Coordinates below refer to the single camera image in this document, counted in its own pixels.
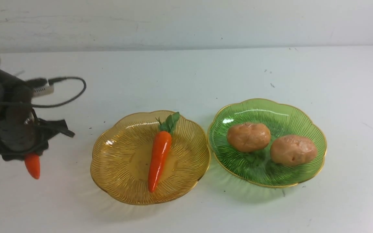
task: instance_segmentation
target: orange carrot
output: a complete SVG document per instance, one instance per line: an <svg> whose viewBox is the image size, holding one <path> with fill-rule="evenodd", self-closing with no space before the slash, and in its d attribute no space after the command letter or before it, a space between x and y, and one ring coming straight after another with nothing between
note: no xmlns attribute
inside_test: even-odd
<svg viewBox="0 0 373 233"><path fill-rule="evenodd" d="M24 158L28 173L36 180L40 178L40 156L35 153L28 154Z"/></svg>
<svg viewBox="0 0 373 233"><path fill-rule="evenodd" d="M179 120L179 112L169 115L165 122L159 122L159 133L156 134L152 146L151 165L149 167L148 189L154 192L162 175L165 161L172 145L171 133L175 130Z"/></svg>

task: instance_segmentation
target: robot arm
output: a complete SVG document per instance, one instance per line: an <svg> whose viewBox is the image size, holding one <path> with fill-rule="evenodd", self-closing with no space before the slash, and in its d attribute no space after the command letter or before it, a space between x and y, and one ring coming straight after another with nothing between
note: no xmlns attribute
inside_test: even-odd
<svg viewBox="0 0 373 233"><path fill-rule="evenodd" d="M33 97L52 92L53 84L68 79L83 81L83 90L71 100L58 105L33 105ZM58 133L74 137L65 120L46 121L37 118L34 107L51 108L77 99L86 89L79 77L43 78L23 81L0 70L0 155L5 161L23 160L30 153L42 155L49 148L48 140Z"/></svg>

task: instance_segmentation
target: white table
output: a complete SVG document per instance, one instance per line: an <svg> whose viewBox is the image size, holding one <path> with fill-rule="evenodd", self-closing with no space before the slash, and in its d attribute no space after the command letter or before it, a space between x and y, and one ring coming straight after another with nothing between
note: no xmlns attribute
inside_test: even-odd
<svg viewBox="0 0 373 233"><path fill-rule="evenodd" d="M1 55L21 78L78 75L86 93L45 119L76 133L50 141L33 180L22 162L0 157L0 232L373 233L373 46ZM35 103L66 100L78 82ZM92 146L120 118L179 110L208 128L225 105L272 99L305 111L327 137L322 172L296 187L264 189L212 162L184 197L131 206L102 192L89 174Z"/></svg>

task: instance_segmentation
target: plate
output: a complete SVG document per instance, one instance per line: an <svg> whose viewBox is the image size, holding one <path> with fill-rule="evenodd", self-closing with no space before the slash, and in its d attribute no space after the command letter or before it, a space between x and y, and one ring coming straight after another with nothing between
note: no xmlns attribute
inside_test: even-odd
<svg viewBox="0 0 373 233"><path fill-rule="evenodd" d="M157 118L172 111L128 115L103 133L93 147L90 173L94 182L114 199L131 205L169 202L188 193L203 177L210 163L204 130L180 116L172 147L155 192L148 191L148 171Z"/></svg>
<svg viewBox="0 0 373 233"><path fill-rule="evenodd" d="M235 124L263 123L271 131L270 144L263 150L241 153L227 142L227 131ZM317 147L317 157L294 168L275 164L270 146L280 136L296 134L310 138ZM262 187L284 188L315 177L323 168L327 142L323 132L300 109L268 99L249 99L222 108L208 129L208 139L215 157L233 175Z"/></svg>

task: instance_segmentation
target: black cable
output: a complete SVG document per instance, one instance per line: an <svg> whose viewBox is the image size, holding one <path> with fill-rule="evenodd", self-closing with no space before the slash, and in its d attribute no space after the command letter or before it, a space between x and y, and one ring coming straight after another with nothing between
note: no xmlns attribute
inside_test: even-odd
<svg viewBox="0 0 373 233"><path fill-rule="evenodd" d="M65 81L65 80L80 80L83 83L83 89L76 96L74 96L73 98L71 98L67 101L64 101L64 102L61 102L61 103L55 104L55 105L33 105L33 104L27 104L27 103L22 103L22 102L0 102L0 106L19 106L19 107L32 107L32 108L55 108L55 107L60 107L60 106L66 105L70 102L73 102L78 97L80 97L84 93L84 91L86 91L86 88L87 88L86 81L84 81L84 79L80 78L80 77L66 76L66 77L50 78L49 79L49 84L52 85L52 84L55 84L55 83L58 83L58 82L61 82L61 81Z"/></svg>

